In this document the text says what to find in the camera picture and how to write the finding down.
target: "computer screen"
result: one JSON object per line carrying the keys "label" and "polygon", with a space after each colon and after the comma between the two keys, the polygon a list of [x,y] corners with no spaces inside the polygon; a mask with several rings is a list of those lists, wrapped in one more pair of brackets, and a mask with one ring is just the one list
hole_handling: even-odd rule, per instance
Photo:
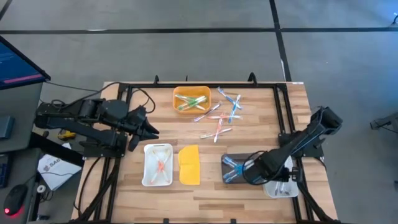
{"label": "computer screen", "polygon": [[0,37],[0,90],[49,79],[42,69]]}

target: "white plastic tray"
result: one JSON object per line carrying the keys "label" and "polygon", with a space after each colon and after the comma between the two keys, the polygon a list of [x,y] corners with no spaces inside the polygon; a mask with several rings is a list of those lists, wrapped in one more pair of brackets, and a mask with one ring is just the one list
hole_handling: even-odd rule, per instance
{"label": "white plastic tray", "polygon": [[[285,162],[285,166],[289,168],[290,171],[292,171],[293,168],[293,160],[289,156]],[[290,177],[288,182],[285,182],[284,184],[284,190],[286,190],[288,193],[285,193],[284,191],[280,193],[277,191],[277,194],[275,194],[275,190],[279,187],[282,186],[283,182],[279,181],[270,181],[269,183],[264,184],[262,187],[264,189],[264,193],[268,194],[272,198],[286,198],[286,197],[296,197],[299,195],[299,188],[297,187],[297,183],[292,180]]]}
{"label": "white plastic tray", "polygon": [[[157,173],[158,160],[153,155],[152,151],[156,152],[157,157],[161,161],[165,161],[167,152],[169,152],[169,158],[164,165],[164,171],[168,178],[168,182],[164,177],[163,172],[159,172],[153,183],[151,180]],[[167,186],[173,182],[173,147],[170,144],[148,144],[144,147],[145,160],[144,160],[144,176],[142,178],[142,184],[146,187],[158,187]]]}

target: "wooden table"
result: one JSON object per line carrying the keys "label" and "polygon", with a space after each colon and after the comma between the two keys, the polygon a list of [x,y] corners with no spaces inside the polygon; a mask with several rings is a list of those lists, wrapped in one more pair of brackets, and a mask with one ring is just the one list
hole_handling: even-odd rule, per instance
{"label": "wooden table", "polygon": [[[304,129],[310,119],[305,87],[302,83],[287,83],[290,105],[297,130]],[[102,92],[101,97],[115,99],[118,85]],[[172,88],[148,88],[148,94],[156,102],[156,110],[148,114],[150,123],[160,131],[160,139],[142,141],[134,152],[126,151],[121,160],[118,187],[114,201],[112,222],[160,223],[169,218],[172,223],[229,223],[232,218],[238,223],[295,223],[291,198],[273,199],[266,195],[261,186],[248,184],[223,184],[221,179],[220,157],[224,153],[245,153],[258,150],[271,150],[279,147],[277,135],[279,125],[275,110],[274,95],[271,89],[225,89],[228,93],[241,94],[243,110],[237,110],[243,120],[233,121],[233,130],[212,139],[199,139],[201,134],[215,130],[217,122],[202,119],[193,123],[194,115],[181,115],[172,108]],[[231,103],[212,89],[212,101],[223,101],[221,111],[231,111]],[[132,97],[131,109],[145,103],[147,97],[136,92]],[[288,129],[283,94],[280,94],[286,130]],[[147,110],[152,109],[149,102]],[[99,129],[108,128],[99,125]],[[174,150],[174,181],[167,187],[144,187],[141,184],[144,170],[144,146],[153,143],[170,143]],[[200,151],[201,184],[183,185],[178,180],[178,152],[184,146],[197,144]],[[83,208],[98,192],[101,172],[101,159],[93,169],[84,190]],[[85,162],[80,187],[94,159]],[[315,159],[303,159],[308,189],[322,209],[336,217],[336,211],[325,168]],[[299,196],[303,218],[306,218],[303,199]],[[104,218],[108,197],[105,196],[101,217]],[[76,210],[72,218],[77,217]]]}

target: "concrete floor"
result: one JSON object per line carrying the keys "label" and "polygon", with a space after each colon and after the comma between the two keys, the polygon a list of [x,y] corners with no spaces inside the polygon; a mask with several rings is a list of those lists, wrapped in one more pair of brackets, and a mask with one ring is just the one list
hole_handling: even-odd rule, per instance
{"label": "concrete floor", "polygon": [[[0,0],[0,7],[5,3]],[[282,27],[386,27],[397,1],[276,0]],[[1,29],[135,29],[272,27],[265,0],[13,0]],[[104,81],[284,80],[273,33],[4,35],[56,83],[99,89]],[[324,144],[338,216],[351,223],[396,223],[397,136],[369,122],[398,110],[398,33],[283,34],[293,81],[304,82],[312,107],[344,119]],[[44,85],[42,99],[86,94]],[[79,176],[40,212],[70,218]]]}

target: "computer mouse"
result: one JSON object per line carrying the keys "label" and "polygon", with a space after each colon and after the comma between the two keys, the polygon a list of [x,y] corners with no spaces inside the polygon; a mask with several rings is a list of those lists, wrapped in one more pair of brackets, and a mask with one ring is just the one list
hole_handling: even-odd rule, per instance
{"label": "computer mouse", "polygon": [[15,215],[24,204],[26,193],[27,186],[25,184],[14,186],[4,200],[4,213],[6,215]]}

